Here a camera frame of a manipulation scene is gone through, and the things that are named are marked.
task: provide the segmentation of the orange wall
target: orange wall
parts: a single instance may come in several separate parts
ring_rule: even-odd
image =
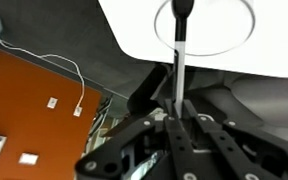
[[[81,117],[73,111],[80,84],[0,51],[0,180],[72,180],[100,93],[86,89]],[[57,107],[46,108],[50,97]],[[24,152],[39,155],[36,166],[18,164]]]

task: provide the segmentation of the power cord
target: power cord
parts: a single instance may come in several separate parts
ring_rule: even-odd
[[[13,45],[12,45],[11,43],[8,43],[8,42],[2,40],[1,38],[0,38],[0,44],[1,44],[3,47],[7,48],[7,49],[16,50],[16,51],[22,51],[22,52],[24,52],[24,53],[27,53],[27,54],[30,54],[30,55],[32,55],[32,56],[34,56],[34,57],[37,57],[37,58],[39,58],[39,59],[42,59],[42,60],[44,60],[44,61],[49,61],[49,60],[46,59],[46,58],[48,58],[48,57],[55,57],[55,58],[59,58],[59,59],[62,59],[62,60],[65,60],[65,61],[67,61],[67,62],[70,62],[70,63],[74,64],[74,66],[75,66],[75,68],[76,68],[77,75],[79,76],[79,78],[80,78],[80,80],[81,80],[81,84],[82,84],[81,97],[80,97],[80,99],[79,99],[79,101],[78,101],[78,103],[77,103],[77,105],[76,105],[76,107],[75,107],[75,112],[74,112],[74,114],[75,114],[75,113],[77,113],[77,114],[80,114],[80,113],[81,113],[81,111],[82,111],[81,103],[82,103],[82,101],[83,101],[84,94],[85,94],[85,82],[84,82],[84,79],[83,79],[83,76],[82,76],[82,74],[81,74],[81,71],[80,71],[79,66],[78,66],[74,61],[72,61],[72,60],[70,60],[70,59],[67,59],[67,58],[65,58],[65,57],[63,57],[63,56],[56,55],[56,54],[36,55],[36,54],[34,54],[34,53],[32,53],[32,52],[30,52],[30,51],[28,51],[28,50],[25,50],[25,49],[22,49],[22,48],[19,48],[19,47],[13,47]]]

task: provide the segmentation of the electrical outlet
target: electrical outlet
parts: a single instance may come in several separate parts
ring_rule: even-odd
[[[83,110],[82,107],[76,107],[73,115],[76,117],[80,117],[82,114],[82,110]]]
[[[47,107],[50,109],[54,109],[57,104],[58,99],[51,97],[48,101]]]

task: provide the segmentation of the bolt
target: bolt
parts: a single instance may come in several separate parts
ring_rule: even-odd
[[[236,125],[236,123],[233,122],[233,121],[228,122],[228,124],[231,125],[231,126],[235,126]]]
[[[185,173],[184,180],[197,180],[197,178],[193,173]]]
[[[245,175],[246,180],[260,180],[256,175],[248,173]]]
[[[144,125],[149,126],[149,125],[151,125],[151,123],[149,121],[144,121]]]
[[[207,120],[207,118],[204,117],[204,116],[200,117],[200,119],[201,119],[202,121],[206,121],[206,120]]]
[[[96,169],[96,166],[97,166],[96,162],[95,161],[91,161],[91,162],[89,162],[89,163],[87,163],[85,165],[85,169],[87,171],[93,171],[94,169]]]

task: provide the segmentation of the hole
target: hole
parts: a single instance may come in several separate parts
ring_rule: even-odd
[[[117,170],[117,165],[114,163],[106,164],[106,166],[104,167],[104,170],[107,173],[113,173]]]
[[[130,169],[130,156],[127,155],[122,159],[123,170],[126,173]]]
[[[285,171],[285,165],[278,156],[265,156],[261,164],[262,168],[270,173],[282,177]]]
[[[197,145],[194,142],[192,142],[192,147],[193,149],[197,149]]]

